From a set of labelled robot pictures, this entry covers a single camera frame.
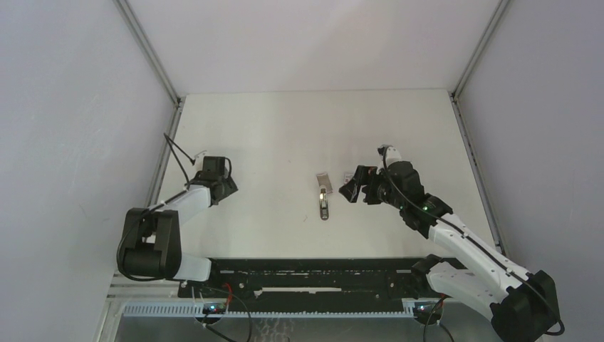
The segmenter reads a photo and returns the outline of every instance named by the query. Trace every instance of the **white wall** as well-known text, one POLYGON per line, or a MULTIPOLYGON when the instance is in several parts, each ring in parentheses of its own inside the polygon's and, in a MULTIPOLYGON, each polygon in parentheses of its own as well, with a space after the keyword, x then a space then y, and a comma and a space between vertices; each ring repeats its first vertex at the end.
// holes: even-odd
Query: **white wall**
POLYGON ((604 335, 604 1, 510 6, 462 95, 509 252, 556 281, 567 333, 604 335))
POLYGON ((90 341, 172 104, 111 1, 2 1, 0 32, 0 340, 90 341))
POLYGON ((180 95, 453 90, 498 0, 131 0, 180 95))

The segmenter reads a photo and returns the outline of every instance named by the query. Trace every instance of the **white table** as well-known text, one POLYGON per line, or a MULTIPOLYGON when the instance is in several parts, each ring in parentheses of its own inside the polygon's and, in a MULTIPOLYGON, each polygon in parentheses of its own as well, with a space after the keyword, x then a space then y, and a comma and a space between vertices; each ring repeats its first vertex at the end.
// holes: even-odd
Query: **white table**
MULTIPOLYGON (((493 245, 477 185, 445 90, 365 90, 188 95, 175 141, 190 155, 232 160, 239 191, 181 226, 182 248, 205 257, 424 257, 443 249, 386 204, 350 204, 345 172, 377 165, 394 145, 468 227, 493 245), (328 172, 330 218, 318 211, 316 174, 328 172)), ((192 167, 181 158, 190 177, 192 167)), ((182 189, 170 157, 160 199, 182 189)))

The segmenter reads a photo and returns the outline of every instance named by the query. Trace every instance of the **gray floor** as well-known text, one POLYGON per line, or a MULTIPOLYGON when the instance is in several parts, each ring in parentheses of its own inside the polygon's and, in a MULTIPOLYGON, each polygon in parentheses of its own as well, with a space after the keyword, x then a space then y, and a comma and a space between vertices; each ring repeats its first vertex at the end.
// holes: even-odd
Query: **gray floor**
MULTIPOLYGON (((461 304, 447 304, 443 324, 456 341, 499 342, 491 324, 461 304)), ((411 318, 255 318, 251 341, 421 341, 423 326, 411 318)), ((245 318, 224 319, 214 327, 234 339, 245 341, 245 318)), ((428 328, 429 342, 450 341, 436 326, 428 328)), ((119 342, 219 342, 224 341, 191 318, 125 317, 120 322, 119 342)))

